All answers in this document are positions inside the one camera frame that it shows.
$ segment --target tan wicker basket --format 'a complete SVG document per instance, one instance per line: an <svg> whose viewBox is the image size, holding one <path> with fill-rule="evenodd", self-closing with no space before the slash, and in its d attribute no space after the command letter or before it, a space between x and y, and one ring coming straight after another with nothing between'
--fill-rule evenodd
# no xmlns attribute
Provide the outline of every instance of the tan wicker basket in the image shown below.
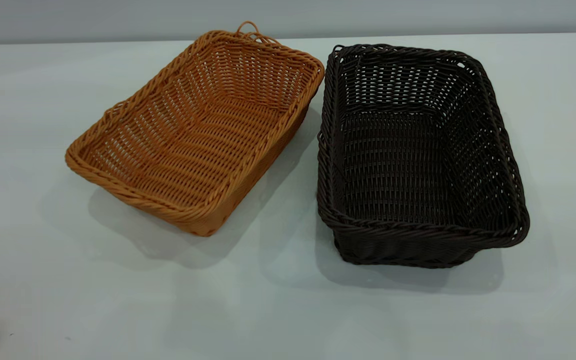
<svg viewBox="0 0 576 360"><path fill-rule="evenodd" d="M132 207L212 235L304 121L324 76L315 57L255 32L199 37L108 109L66 163Z"/></svg>

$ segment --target dark brown wicker basket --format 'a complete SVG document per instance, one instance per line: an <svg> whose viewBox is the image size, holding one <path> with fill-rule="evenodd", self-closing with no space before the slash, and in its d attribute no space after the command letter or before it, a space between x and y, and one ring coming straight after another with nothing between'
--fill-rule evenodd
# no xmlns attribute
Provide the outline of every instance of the dark brown wicker basket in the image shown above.
<svg viewBox="0 0 576 360"><path fill-rule="evenodd" d="M337 46L325 84L318 211L344 260L448 268L526 237L519 169L480 62Z"/></svg>

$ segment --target basket bottom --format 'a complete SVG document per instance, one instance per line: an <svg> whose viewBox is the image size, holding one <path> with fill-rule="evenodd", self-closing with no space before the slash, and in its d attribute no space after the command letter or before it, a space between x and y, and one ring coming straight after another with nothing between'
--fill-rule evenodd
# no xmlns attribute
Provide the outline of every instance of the basket bottom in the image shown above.
<svg viewBox="0 0 576 360"><path fill-rule="evenodd" d="M355 112L343 122L343 206L350 217L462 224L446 167L444 134L429 113ZM358 265L450 268L479 248L450 241L334 233L343 260Z"/></svg>
<svg viewBox="0 0 576 360"><path fill-rule="evenodd" d="M179 207L195 207L221 186L268 136L281 112L236 98L221 98L157 158L145 164L135 187Z"/></svg>
<svg viewBox="0 0 576 360"><path fill-rule="evenodd" d="M356 112L343 131L345 210L355 219L459 224L430 114Z"/></svg>
<svg viewBox="0 0 576 360"><path fill-rule="evenodd" d="M422 248L411 241L377 241L375 243L357 243L357 241L338 241L335 235L334 246L341 258L355 265L402 265L426 269L446 269L461 265L481 249L454 248L449 244L431 244Z"/></svg>

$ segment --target white table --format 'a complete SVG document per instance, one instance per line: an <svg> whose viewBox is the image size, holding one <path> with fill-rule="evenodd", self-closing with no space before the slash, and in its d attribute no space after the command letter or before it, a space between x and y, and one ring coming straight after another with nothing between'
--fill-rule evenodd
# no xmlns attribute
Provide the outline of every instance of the white table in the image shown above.
<svg viewBox="0 0 576 360"><path fill-rule="evenodd" d="M324 63L357 43L480 60L523 178L526 240L453 269L343 262L316 209L323 89L227 223L183 233L64 153L190 42L0 45L0 359L576 359L576 34L282 43Z"/></svg>

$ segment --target wicker basket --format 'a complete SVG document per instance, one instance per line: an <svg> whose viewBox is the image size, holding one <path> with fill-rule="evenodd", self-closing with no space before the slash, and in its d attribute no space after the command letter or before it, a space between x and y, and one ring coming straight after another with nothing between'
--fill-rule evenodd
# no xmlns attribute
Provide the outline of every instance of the wicker basket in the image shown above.
<svg viewBox="0 0 576 360"><path fill-rule="evenodd" d="M336 47L322 118L318 211L347 262L448 268L526 237L519 169L472 57Z"/></svg>
<svg viewBox="0 0 576 360"><path fill-rule="evenodd" d="M68 148L68 166L128 205L212 235L295 135L324 75L315 57L242 27L199 37L108 109Z"/></svg>

